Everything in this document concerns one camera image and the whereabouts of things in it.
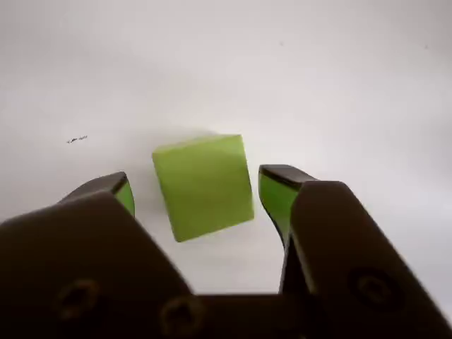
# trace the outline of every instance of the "white surface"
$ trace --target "white surface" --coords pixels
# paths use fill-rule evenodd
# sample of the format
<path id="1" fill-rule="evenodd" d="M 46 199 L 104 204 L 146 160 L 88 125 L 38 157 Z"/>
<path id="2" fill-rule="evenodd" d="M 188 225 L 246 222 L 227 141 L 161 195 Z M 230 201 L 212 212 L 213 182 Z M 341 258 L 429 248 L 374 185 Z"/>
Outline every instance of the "white surface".
<path id="1" fill-rule="evenodd" d="M 348 183 L 452 315 L 451 4 L 3 0 L 0 216 L 125 170 L 195 291 L 275 291 L 256 175 L 290 163 Z M 178 244 L 151 153 L 212 131 L 243 134 L 256 219 Z"/>

